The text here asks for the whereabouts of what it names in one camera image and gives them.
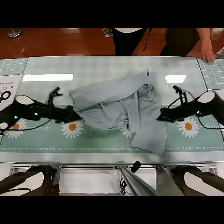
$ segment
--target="black pants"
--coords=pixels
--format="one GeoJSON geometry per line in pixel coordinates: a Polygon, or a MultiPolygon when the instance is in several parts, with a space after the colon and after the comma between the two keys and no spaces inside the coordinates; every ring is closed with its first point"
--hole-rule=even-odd
{"type": "Polygon", "coordinates": [[[196,28],[168,28],[160,56],[186,57],[200,40],[196,28]]]}
{"type": "Polygon", "coordinates": [[[122,33],[112,29],[116,56],[131,56],[142,39],[146,28],[132,33],[122,33]]]}

